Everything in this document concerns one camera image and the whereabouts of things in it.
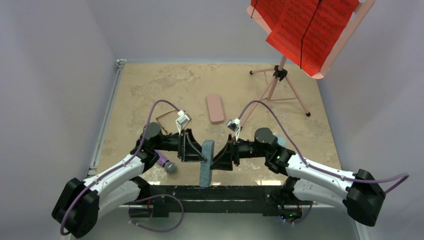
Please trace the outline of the grey glasses case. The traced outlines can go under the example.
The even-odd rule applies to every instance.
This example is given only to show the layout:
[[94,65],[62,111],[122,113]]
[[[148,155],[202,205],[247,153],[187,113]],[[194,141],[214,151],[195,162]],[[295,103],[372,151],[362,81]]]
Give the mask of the grey glasses case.
[[214,158],[214,140],[205,140],[202,144],[202,155],[205,161],[200,164],[199,186],[201,188],[208,188],[212,181],[212,170],[210,169]]

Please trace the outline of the brown frame glasses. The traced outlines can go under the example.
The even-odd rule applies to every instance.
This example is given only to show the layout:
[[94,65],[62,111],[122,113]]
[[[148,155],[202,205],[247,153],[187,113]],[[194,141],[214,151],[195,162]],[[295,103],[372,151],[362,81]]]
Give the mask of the brown frame glasses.
[[[176,127],[176,123],[175,123],[175,120],[178,117],[179,117],[178,111],[171,110],[171,111],[165,112],[165,113],[157,116],[155,118],[155,121],[158,123],[161,130],[167,135],[167,134],[170,134],[170,133],[178,132],[177,127]],[[182,131],[184,131],[188,127],[188,125],[191,121],[192,120],[190,120],[188,123],[186,123],[184,125]]]

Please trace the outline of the pink glasses case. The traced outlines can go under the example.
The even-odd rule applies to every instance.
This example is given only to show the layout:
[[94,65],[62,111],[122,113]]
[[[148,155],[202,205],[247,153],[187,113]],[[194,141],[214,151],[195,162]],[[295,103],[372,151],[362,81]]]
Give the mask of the pink glasses case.
[[213,125],[222,124],[225,120],[225,115],[221,96],[217,93],[208,94],[206,96],[206,104],[210,123]]

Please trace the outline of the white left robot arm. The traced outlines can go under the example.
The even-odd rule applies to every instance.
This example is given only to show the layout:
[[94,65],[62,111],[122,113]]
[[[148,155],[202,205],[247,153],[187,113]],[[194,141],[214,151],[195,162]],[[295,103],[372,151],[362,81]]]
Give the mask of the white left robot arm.
[[60,224],[60,234],[81,238],[101,217],[121,205],[151,204],[153,199],[170,197],[154,194],[141,174],[159,162],[160,151],[176,152],[183,162],[208,164],[206,149],[195,141],[189,128],[164,135],[158,123],[145,125],[135,147],[123,160],[101,173],[66,183],[51,213]]

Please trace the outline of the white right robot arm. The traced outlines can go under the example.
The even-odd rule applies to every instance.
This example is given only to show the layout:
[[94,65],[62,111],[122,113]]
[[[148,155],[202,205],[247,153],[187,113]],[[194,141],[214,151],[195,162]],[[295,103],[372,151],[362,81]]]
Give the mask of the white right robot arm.
[[249,158],[264,158],[264,165],[271,172],[287,176],[287,186],[280,191],[284,202],[313,201],[340,207],[355,221],[375,226],[386,193],[369,171],[345,171],[301,158],[281,146],[267,127],[257,129],[252,141],[230,136],[213,158],[210,169],[232,171],[240,159]]

